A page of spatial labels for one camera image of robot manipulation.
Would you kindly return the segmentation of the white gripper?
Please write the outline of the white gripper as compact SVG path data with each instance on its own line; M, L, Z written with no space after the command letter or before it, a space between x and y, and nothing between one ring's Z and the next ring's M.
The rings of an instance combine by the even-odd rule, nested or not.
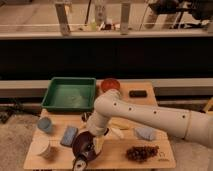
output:
M87 130L95 137L93 139L94 150L96 153L100 153L104 143L104 137L110 118L105 117L97 112L93 112L86 123Z

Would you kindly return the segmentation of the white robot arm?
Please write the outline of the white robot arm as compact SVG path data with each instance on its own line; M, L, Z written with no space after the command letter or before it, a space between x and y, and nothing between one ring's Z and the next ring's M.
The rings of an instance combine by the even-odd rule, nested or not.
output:
M200 112L125 102L116 89L110 89L94 101L87 129L94 136L106 132L112 118L124 118L167 132L184 140L213 149L213 116Z

